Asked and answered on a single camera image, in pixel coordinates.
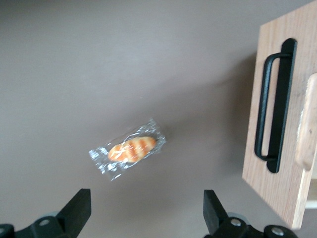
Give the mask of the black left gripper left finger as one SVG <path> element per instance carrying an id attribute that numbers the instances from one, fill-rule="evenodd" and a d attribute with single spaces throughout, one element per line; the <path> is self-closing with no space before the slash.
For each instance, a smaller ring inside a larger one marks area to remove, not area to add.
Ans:
<path id="1" fill-rule="evenodd" d="M 2 238 L 76 238 L 91 215 L 91 190 L 80 189 L 55 216 L 39 218 L 16 231 L 11 224 L 1 224 Z"/>

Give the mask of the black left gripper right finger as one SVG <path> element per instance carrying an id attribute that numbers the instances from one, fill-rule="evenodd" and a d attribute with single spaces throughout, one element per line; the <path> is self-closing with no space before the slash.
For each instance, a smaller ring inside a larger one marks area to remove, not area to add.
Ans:
<path id="1" fill-rule="evenodd" d="M 208 228 L 207 238 L 296 238 L 290 229 L 268 225 L 258 231 L 243 219 L 229 216 L 213 190 L 204 191 L 203 216 Z"/>

